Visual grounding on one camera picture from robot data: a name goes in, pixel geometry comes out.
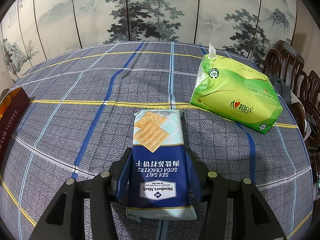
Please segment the blue soda cracker pack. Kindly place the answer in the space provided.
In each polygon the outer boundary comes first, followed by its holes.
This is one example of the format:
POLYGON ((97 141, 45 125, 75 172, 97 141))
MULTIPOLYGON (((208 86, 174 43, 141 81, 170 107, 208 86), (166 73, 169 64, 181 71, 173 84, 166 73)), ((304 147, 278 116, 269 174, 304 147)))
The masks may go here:
POLYGON ((126 215, 137 221, 197 218, 190 200, 179 110, 135 114, 126 215))

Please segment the red gold toffee tin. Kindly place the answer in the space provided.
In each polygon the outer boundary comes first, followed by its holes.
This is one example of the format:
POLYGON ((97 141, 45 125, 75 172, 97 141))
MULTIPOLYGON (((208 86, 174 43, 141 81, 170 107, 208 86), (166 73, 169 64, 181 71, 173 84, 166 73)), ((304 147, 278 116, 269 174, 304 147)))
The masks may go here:
POLYGON ((30 103, 22 87, 10 91, 1 101, 0 120, 0 162, 2 164, 10 137, 23 115, 26 107, 30 103))

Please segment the plaid blue tablecloth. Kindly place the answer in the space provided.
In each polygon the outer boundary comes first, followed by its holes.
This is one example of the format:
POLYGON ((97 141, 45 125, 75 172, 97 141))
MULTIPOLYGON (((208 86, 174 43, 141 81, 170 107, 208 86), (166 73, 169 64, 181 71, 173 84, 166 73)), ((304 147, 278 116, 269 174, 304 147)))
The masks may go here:
POLYGON ((42 61, 14 83, 31 99, 1 167, 1 219, 28 239, 63 182, 92 178, 132 145, 134 114, 180 109, 185 145, 221 176, 257 185, 288 239, 302 239, 313 211, 309 156, 287 106, 261 134, 192 106, 208 49, 175 42, 89 47, 42 61))

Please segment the dark wooden chair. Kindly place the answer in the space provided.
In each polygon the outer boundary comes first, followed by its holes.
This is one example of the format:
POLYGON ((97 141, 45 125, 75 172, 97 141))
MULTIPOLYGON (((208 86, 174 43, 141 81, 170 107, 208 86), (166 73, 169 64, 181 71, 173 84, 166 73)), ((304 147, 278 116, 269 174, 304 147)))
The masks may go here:
POLYGON ((311 162, 313 182, 319 180, 319 76, 301 71, 294 87, 298 102, 291 111, 298 124, 311 162))
POLYGON ((266 55, 263 73, 268 77, 276 75, 297 95, 303 68, 304 59, 288 42, 279 40, 266 55))

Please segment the green tissue pack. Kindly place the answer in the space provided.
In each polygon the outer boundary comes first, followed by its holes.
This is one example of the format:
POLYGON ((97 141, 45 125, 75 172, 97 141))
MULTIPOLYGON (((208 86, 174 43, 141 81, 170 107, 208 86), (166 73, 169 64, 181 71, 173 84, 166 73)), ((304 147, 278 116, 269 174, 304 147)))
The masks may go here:
POLYGON ((210 45, 190 103, 265 134, 283 111, 269 78, 210 45))

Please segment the painted folding screen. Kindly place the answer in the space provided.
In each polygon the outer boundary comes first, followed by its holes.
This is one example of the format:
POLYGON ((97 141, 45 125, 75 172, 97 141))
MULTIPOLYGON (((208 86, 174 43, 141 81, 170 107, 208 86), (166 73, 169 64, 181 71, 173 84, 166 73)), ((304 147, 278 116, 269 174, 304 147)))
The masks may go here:
POLYGON ((1 70, 17 80, 36 64, 119 41, 212 44, 262 66, 290 40, 297 0, 14 0, 1 20, 1 70))

